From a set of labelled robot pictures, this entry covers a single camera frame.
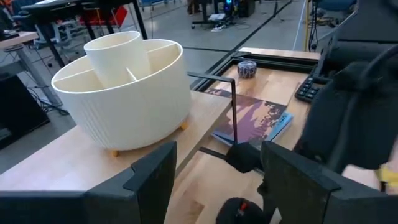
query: concrete floor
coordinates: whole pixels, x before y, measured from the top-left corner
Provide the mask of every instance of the concrete floor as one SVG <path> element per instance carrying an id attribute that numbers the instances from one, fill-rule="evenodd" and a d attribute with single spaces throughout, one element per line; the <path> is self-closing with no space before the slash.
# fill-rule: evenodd
<path id="1" fill-rule="evenodd" d="M 286 1 L 279 1 L 279 7 L 285 3 Z M 303 3 L 304 0 L 296 0 L 288 5 L 277 18 L 271 20 L 245 42 L 242 41 L 270 18 L 274 8 L 273 1 L 263 0 L 262 4 L 257 2 L 256 12 L 251 17 L 239 19 L 235 26 L 221 32 L 210 32 L 209 26 L 196 26 L 195 29 L 191 29 L 191 21 L 200 20 L 201 17 L 200 15 L 189 16 L 186 12 L 185 1 L 177 0 L 176 3 L 170 2 L 167 5 L 158 4 L 152 12 L 147 7 L 142 16 L 149 38 L 175 40 L 187 47 L 184 50 L 184 57 L 188 71 L 203 73 L 227 53 L 217 50 L 232 50 L 238 44 L 242 47 L 303 50 L 304 34 L 300 22 Z M 212 5 L 209 5 L 208 12 L 212 11 Z M 131 23 L 128 29 L 136 30 L 136 27 Z M 79 55 L 73 55 L 75 58 L 84 54 L 83 44 L 83 39 L 79 38 L 71 44 L 75 46 L 77 52 L 80 52 Z M 50 68 L 46 66 L 46 62 L 44 63 L 51 57 L 50 50 L 48 48 L 38 51 L 26 49 L 26 52 L 46 82 L 50 84 L 51 77 L 59 70 L 59 66 L 54 61 Z M 13 61 L 10 56 L 4 59 L 5 56 L 6 53 L 0 52 L 0 61 L 3 60 L 0 65 Z M 35 85 L 26 73 L 19 74 L 19 77 L 25 85 Z M 53 111 L 49 113 L 49 117 L 51 123 L 0 150 L 0 174 L 75 126 L 70 116 L 60 116 Z"/>

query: gray floor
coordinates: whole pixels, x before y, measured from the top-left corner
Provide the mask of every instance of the gray floor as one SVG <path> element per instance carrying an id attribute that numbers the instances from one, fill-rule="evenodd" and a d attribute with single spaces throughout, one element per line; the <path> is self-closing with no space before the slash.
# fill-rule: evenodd
<path id="1" fill-rule="evenodd" d="M 279 1 L 279 7 L 286 1 Z M 200 15 L 189 16 L 186 12 L 185 1 L 170 2 L 167 5 L 158 4 L 153 11 L 145 8 L 142 13 L 148 36 L 153 39 L 170 39 L 182 44 L 184 47 L 197 47 L 206 49 L 231 50 L 238 44 L 243 47 L 262 47 L 283 50 L 303 50 L 303 25 L 300 22 L 304 0 L 296 0 L 288 5 L 278 17 L 271 20 L 259 29 L 250 39 L 241 43 L 250 33 L 255 31 L 264 21 L 272 15 L 274 2 L 262 1 L 256 3 L 256 12 L 247 19 L 240 19 L 235 26 L 231 26 L 221 32 L 210 32 L 209 26 L 196 26 L 191 29 L 191 21 L 200 20 Z M 212 6 L 208 6 L 208 12 L 212 12 Z M 136 30 L 134 24 L 130 24 L 131 30 Z M 79 55 L 83 55 L 83 39 L 77 38 L 71 46 L 74 46 Z M 50 84 L 52 75 L 59 70 L 59 66 L 52 60 L 52 67 L 46 66 L 51 57 L 48 48 L 38 51 L 26 49 L 30 59 L 36 68 Z M 212 50 L 185 49 L 184 56 L 187 68 L 191 72 L 203 73 L 216 61 L 222 58 L 226 52 Z M 0 65 L 13 61 L 15 55 L 0 52 Z M 20 79 L 27 86 L 34 86 L 28 74 L 19 74 Z M 8 170 L 21 160 L 25 159 L 41 147 L 50 143 L 61 134 L 75 126 L 70 116 L 60 116 L 57 112 L 49 113 L 51 123 L 24 136 L 14 144 L 0 150 L 0 174 Z"/>

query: white cylindrical cup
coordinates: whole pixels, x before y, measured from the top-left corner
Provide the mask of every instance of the white cylindrical cup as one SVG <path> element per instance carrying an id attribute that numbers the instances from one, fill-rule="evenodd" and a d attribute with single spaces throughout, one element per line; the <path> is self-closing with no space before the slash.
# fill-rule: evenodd
<path id="1" fill-rule="evenodd" d="M 85 44 L 84 49 L 105 88 L 133 82 L 128 70 L 137 80 L 152 73 L 139 32 L 106 35 Z"/>

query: black keyboard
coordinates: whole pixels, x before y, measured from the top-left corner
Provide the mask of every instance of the black keyboard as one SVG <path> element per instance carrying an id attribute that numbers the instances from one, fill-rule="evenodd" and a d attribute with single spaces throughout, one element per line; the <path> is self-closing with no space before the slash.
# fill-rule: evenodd
<path id="1" fill-rule="evenodd" d="M 314 97 L 331 79 L 309 76 L 298 88 L 295 97 L 301 101 L 311 103 Z"/>

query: white round organizer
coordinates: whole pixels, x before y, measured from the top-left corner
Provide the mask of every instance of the white round organizer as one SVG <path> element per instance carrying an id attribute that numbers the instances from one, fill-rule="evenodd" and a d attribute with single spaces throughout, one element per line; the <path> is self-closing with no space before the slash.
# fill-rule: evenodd
<path id="1" fill-rule="evenodd" d="M 175 131 L 189 114 L 190 82 L 180 44 L 120 32 L 84 49 L 87 56 L 63 67 L 51 84 L 99 146 L 148 146 Z"/>

